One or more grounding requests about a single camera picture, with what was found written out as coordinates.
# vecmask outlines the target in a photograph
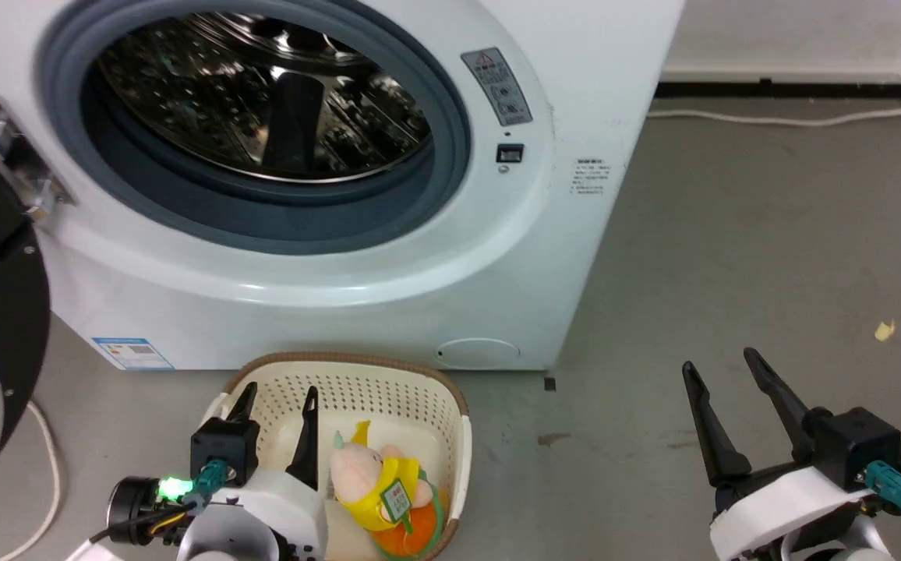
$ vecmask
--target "warning label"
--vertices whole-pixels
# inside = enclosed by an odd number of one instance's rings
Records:
[[[106,355],[127,370],[172,370],[173,365],[141,337],[94,337]]]
[[[500,125],[508,127],[533,121],[530,107],[526,105],[523,92],[500,50],[493,47],[464,53],[461,60],[465,61],[468,70],[485,90]]]
[[[611,166],[601,157],[579,157],[568,192],[572,195],[603,195],[610,187]]]

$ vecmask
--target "concrete floor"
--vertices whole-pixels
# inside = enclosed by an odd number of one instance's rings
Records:
[[[704,102],[790,117],[865,103]],[[895,336],[874,339],[882,320]],[[753,345],[809,405],[865,405],[901,429],[901,118],[818,130],[646,125],[555,369],[461,374],[475,462],[441,559],[714,559],[680,365],[704,374],[753,465],[788,458],[742,359]],[[23,559],[65,558],[101,528],[113,484],[187,465],[225,372],[115,372],[54,324],[37,398],[66,465],[62,513]],[[568,434],[553,444],[539,436]],[[140,450],[150,450],[141,454]],[[48,505],[48,462],[23,419],[0,459],[0,555]],[[882,534],[901,560],[901,523]],[[172,560],[155,545],[129,560]]]

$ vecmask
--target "stainless steel drum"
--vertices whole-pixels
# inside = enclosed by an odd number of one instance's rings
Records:
[[[131,113],[165,141],[258,178],[364,178],[429,142],[422,112],[385,70],[279,19],[164,19],[113,43],[97,64]]]

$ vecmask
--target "washing machine door opening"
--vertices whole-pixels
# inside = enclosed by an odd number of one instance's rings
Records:
[[[218,244],[312,255],[401,237],[457,191],[465,107],[404,30],[357,2],[197,5],[84,2],[44,42],[45,111],[116,199]]]

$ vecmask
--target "white cable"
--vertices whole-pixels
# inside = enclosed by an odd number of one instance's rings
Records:
[[[34,420],[37,420],[38,427],[41,429],[41,435],[45,438],[45,449],[48,451],[48,463],[51,465],[52,469],[52,504],[49,505],[48,513],[45,514],[45,519],[41,521],[41,526],[38,526],[36,532],[31,534],[31,537],[28,538],[26,542],[17,546],[17,549],[0,557],[0,561],[11,561],[12,559],[15,559],[20,554],[29,550],[38,540],[41,540],[41,536],[45,535],[45,532],[48,531],[48,527],[52,526],[52,522],[55,521],[55,514],[59,509],[59,501],[62,500],[62,473],[59,471],[58,452],[56,452],[55,449],[55,441],[52,440],[52,432],[48,429],[48,422],[45,420],[44,413],[41,412],[41,409],[38,408],[34,401],[27,402],[27,410],[31,411],[31,414],[34,415]]]
[[[725,115],[711,113],[710,111],[697,111],[694,109],[672,109],[668,111],[648,111],[648,118],[713,118],[714,121],[736,123],[739,125],[781,125],[781,127],[834,127],[845,125],[855,121],[868,121],[871,118],[901,117],[901,107],[895,109],[881,109],[878,111],[863,111],[840,115],[831,118],[782,118],[782,117],[740,117],[737,115]]]

